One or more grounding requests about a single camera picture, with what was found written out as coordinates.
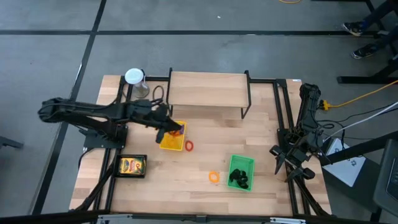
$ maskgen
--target yellow cable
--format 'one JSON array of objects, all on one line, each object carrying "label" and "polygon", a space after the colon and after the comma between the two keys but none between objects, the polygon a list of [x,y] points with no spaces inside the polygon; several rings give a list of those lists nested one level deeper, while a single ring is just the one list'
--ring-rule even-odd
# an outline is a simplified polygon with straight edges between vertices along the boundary
[{"label": "yellow cable", "polygon": [[284,0],[279,0],[280,2],[286,3],[286,4],[296,4],[299,3],[301,0],[295,1],[295,2],[289,2],[289,1],[284,1]]},{"label": "yellow cable", "polygon": [[339,107],[345,106],[345,105],[350,104],[350,103],[352,103],[352,102],[354,102],[354,101],[356,101],[356,100],[362,99],[362,98],[364,98],[365,96],[369,96],[369,95],[371,95],[371,94],[373,94],[373,93],[377,93],[378,91],[383,90],[383,89],[385,89],[385,88],[387,88],[387,87],[389,87],[389,86],[391,86],[391,85],[393,85],[393,84],[395,84],[395,83],[397,83],[397,82],[398,82],[398,80],[396,80],[396,81],[394,81],[394,82],[392,82],[392,83],[390,83],[390,84],[388,84],[388,85],[385,85],[385,86],[381,87],[380,89],[374,90],[374,91],[372,91],[372,92],[370,92],[370,93],[364,94],[364,95],[362,95],[362,96],[359,96],[359,97],[357,97],[357,98],[355,98],[355,99],[353,99],[353,100],[347,101],[347,102],[342,103],[342,104],[340,104],[340,105],[330,105],[330,104],[327,104],[327,107],[329,107],[329,108],[339,108]]}]

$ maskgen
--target red object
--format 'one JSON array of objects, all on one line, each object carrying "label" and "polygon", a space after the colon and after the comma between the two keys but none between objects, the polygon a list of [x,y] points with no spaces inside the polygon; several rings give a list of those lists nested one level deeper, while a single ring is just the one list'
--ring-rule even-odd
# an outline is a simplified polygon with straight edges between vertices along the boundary
[{"label": "red object", "polygon": [[185,142],[185,150],[187,150],[188,152],[190,152],[190,151],[192,151],[192,149],[193,149],[193,142],[191,142],[191,141],[186,141]]}]

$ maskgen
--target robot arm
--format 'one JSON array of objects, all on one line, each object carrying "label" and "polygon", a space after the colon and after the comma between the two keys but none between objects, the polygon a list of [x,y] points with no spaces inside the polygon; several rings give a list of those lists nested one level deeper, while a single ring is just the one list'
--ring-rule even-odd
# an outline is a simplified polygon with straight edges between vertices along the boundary
[{"label": "robot arm", "polygon": [[39,118],[43,122],[67,122],[97,131],[107,139],[117,139],[119,127],[128,122],[143,124],[159,130],[156,142],[160,143],[165,132],[177,131],[181,125],[167,115],[168,106],[162,100],[135,100],[110,105],[80,103],[63,98],[53,98],[42,103]]},{"label": "robot arm", "polygon": [[322,146],[322,134],[315,120],[318,99],[321,95],[316,85],[303,84],[300,87],[301,105],[296,126],[284,135],[285,144],[274,146],[270,153],[276,156],[277,165],[275,174],[278,173],[284,162],[288,162],[293,172],[288,180],[296,175],[303,175],[306,179],[314,178],[315,174],[310,169],[303,169],[302,163],[308,161],[312,154],[316,154]]}]

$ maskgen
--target orange ring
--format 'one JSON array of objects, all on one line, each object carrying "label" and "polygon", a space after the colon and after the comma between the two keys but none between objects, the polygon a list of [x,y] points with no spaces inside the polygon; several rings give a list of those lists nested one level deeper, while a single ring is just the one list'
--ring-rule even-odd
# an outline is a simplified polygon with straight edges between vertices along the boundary
[{"label": "orange ring", "polygon": [[[188,143],[191,144],[191,146],[192,146],[190,149],[187,147],[187,146],[188,146]],[[190,152],[190,151],[192,151],[192,149],[193,149],[193,142],[191,142],[191,141],[189,141],[189,140],[186,141],[186,142],[185,142],[185,150],[187,150],[188,152]]]},{"label": "orange ring", "polygon": [[[212,175],[216,175],[216,179],[212,179],[211,178]],[[209,172],[209,180],[210,180],[210,182],[216,184],[220,181],[220,175],[216,171],[210,171]]]}]

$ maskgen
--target white lid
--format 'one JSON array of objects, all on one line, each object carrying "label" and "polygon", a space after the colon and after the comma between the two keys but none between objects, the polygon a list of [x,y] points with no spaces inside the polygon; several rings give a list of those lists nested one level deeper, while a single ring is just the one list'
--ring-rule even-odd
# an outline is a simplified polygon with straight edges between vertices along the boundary
[{"label": "white lid", "polygon": [[144,78],[144,72],[139,68],[132,68],[124,75],[124,79],[126,79],[128,84],[137,84],[142,81],[142,78]]}]

